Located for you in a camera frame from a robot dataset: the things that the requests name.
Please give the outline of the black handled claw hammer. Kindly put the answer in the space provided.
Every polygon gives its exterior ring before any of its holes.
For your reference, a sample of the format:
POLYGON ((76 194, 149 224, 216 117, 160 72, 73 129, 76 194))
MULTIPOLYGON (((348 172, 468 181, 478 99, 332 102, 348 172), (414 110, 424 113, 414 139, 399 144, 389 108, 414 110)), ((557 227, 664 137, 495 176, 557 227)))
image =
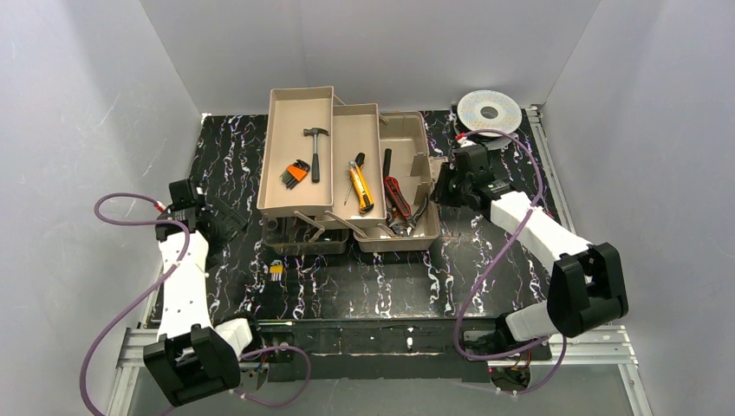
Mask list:
POLYGON ((311 128, 303 129, 302 134, 304 137, 311 136, 313 139, 311 182, 319 183, 321 180, 320 159, 319 159, 319 137, 321 135, 329 136, 329 131, 321 127, 311 127, 311 128))

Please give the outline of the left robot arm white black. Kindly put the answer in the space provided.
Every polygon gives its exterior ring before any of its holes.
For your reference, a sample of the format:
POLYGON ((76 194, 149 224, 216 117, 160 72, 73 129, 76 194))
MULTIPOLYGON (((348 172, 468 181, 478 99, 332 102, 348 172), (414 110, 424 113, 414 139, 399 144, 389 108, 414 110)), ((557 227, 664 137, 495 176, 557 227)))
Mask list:
POLYGON ((143 361, 172 406, 183 406, 237 386, 239 356, 252 343, 245 317, 212 320, 207 303, 207 270, 216 252, 247 230, 247 221, 217 197, 207 198, 200 182, 169 185, 172 202, 159 216, 155 235, 166 266, 163 311, 155 343, 143 361))

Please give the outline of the orange utility knife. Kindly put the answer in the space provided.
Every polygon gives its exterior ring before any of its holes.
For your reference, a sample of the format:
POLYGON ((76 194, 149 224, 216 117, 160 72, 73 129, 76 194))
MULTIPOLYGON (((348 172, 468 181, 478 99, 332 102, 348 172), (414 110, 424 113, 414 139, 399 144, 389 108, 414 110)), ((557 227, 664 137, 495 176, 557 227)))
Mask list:
POLYGON ((374 199, 368 188, 367 181, 363 176, 361 167, 355 161, 348 163, 348 169, 353 188, 359 200, 359 212, 360 214, 367 214, 374 208, 374 199))

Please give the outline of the black handled silver pliers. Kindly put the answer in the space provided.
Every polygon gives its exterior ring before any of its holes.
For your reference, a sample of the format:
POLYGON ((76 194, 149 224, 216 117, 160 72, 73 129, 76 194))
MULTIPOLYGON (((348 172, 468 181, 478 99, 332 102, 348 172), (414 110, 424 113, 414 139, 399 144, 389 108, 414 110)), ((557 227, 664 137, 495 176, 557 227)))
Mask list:
POLYGON ((405 218, 405 224, 400 227, 401 237, 411 237, 417 230, 418 222, 426 212, 429 204, 429 196, 425 195, 418 209, 405 218))

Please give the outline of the red utility knife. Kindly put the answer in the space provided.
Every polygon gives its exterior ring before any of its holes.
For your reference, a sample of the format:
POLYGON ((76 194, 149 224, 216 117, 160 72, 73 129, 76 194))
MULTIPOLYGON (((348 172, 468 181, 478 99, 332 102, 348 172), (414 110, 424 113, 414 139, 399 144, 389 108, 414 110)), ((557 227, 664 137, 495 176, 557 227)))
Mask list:
POLYGON ((386 176, 383 179, 383 185, 385 188, 385 193, 388 196, 388 199, 393 204, 393 207, 396 208, 396 210, 402 217, 409 218, 412 214, 411 205, 404 197, 403 192, 400 189, 400 184, 398 180, 392 176, 386 176))

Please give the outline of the orange black small tool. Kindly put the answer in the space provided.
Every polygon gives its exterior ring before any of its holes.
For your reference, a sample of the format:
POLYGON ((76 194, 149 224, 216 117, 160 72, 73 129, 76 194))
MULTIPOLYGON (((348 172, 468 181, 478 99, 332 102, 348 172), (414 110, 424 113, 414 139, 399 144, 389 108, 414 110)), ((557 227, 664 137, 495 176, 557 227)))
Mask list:
POLYGON ((311 166, 305 160, 297 159, 288 165, 280 175, 281 182, 288 190, 299 185, 309 174, 311 166))

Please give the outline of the beige plastic tool box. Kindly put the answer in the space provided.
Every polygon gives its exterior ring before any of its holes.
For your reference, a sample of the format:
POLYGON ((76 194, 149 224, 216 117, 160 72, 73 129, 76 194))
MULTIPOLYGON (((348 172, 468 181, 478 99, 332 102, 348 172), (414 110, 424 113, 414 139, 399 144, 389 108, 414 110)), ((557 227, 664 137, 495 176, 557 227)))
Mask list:
POLYGON ((429 196, 441 159, 418 112, 347 104, 332 87, 270 92, 257 209, 279 254, 427 250, 439 237, 429 196))

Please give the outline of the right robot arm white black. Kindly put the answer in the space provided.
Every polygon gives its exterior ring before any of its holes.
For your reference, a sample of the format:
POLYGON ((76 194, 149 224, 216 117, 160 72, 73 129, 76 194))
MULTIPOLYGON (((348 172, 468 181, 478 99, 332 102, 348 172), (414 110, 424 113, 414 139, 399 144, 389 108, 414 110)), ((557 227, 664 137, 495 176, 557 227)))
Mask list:
POLYGON ((621 256, 609 243, 592 244, 565 229, 531 198, 494 172, 481 145, 453 150, 442 165, 432 199, 445 206, 468 206, 508 231, 550 273, 546 300, 501 315, 493 335, 510 347, 546 335, 576 337, 629 311, 621 256))

